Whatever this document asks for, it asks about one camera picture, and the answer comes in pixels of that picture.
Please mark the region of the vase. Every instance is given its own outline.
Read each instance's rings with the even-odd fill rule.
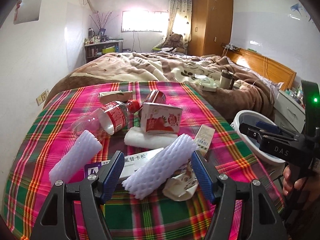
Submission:
[[[101,28],[99,31],[100,37],[102,38],[104,33],[106,32],[106,29]]]

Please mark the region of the white bucket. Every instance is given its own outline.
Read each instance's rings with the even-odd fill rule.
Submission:
[[[270,119],[268,119],[262,114],[259,114],[257,112],[250,111],[250,110],[242,110],[236,114],[236,117],[234,118],[233,123],[231,124],[231,127],[237,132],[237,134],[241,137],[241,139],[245,142],[245,144],[259,159],[274,166],[283,165],[285,163],[284,160],[279,159],[270,154],[267,154],[265,152],[262,152],[261,150],[259,150],[260,145],[256,140],[240,133],[239,125],[241,123],[246,123],[248,125],[255,126],[258,121],[263,121],[269,124],[276,125],[274,122],[272,122]]]

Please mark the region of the metal bolt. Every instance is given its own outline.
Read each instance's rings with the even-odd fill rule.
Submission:
[[[228,176],[226,174],[220,174],[219,179],[226,180],[228,179]]]
[[[63,184],[63,181],[61,179],[57,180],[55,183],[57,187],[61,186],[62,184]]]
[[[255,186],[260,186],[260,185],[261,185],[261,182],[260,182],[259,180],[257,180],[257,179],[254,179],[254,180],[252,181],[252,183],[253,183],[253,185],[255,185]]]
[[[97,178],[96,174],[91,174],[88,176],[88,180],[95,180]]]

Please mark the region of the rolled white cloth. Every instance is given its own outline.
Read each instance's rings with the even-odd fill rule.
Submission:
[[[124,137],[124,143],[129,146],[159,149],[172,144],[177,135],[174,133],[146,134],[140,127],[132,127]]]
[[[139,170],[122,182],[125,190],[143,199],[166,181],[178,168],[187,163],[198,148],[193,139],[180,135],[171,145],[163,149]]]
[[[68,183],[73,175],[101,150],[101,143],[92,133],[85,130],[67,154],[49,172],[51,185],[53,186],[59,179]]]

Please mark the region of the patterned curtain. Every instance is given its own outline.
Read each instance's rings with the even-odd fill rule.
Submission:
[[[157,45],[161,48],[170,40],[172,33],[181,34],[184,48],[187,50],[191,41],[192,0],[169,0],[169,24],[165,40]]]

